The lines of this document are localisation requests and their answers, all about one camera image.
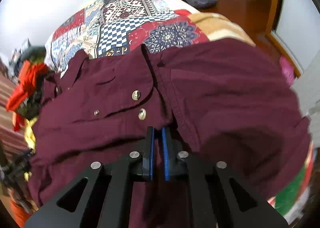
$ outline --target yellow object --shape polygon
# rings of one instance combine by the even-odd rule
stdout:
[[[28,144],[28,148],[36,151],[36,138],[32,131],[32,126],[36,123],[38,117],[34,117],[32,120],[28,121],[26,119],[26,130],[24,132],[24,139]]]

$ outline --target patchwork bedspread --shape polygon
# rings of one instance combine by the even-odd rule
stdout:
[[[222,15],[182,13],[186,16],[170,9],[165,0],[96,0],[52,34],[46,43],[45,63],[61,72],[80,49],[90,58],[99,58],[127,54],[141,43],[151,53],[224,37],[254,45],[241,27]]]

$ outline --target shirt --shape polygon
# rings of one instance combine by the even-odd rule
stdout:
[[[42,103],[29,181],[40,206],[92,162],[130,153],[148,126],[171,126],[186,151],[225,161],[266,199],[299,172],[310,143],[309,120],[279,68],[260,49],[234,39],[156,54],[142,45],[93,60],[80,50],[62,78],[45,79]],[[157,142],[155,158],[161,170]],[[155,173],[152,183],[134,184],[129,226],[185,225],[183,186]]]

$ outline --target geometric pattern patch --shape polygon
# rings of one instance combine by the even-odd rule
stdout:
[[[146,22],[162,21],[177,17],[173,11],[159,16],[128,17],[100,27],[100,39],[96,54],[101,56],[111,48],[127,45],[127,34]]]

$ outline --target shirt button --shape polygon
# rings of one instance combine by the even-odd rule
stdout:
[[[140,95],[141,95],[141,93],[140,93],[138,90],[135,90],[135,91],[132,93],[132,99],[133,99],[133,100],[139,100]]]
[[[139,110],[139,119],[144,120],[147,116],[147,111],[144,108]]]

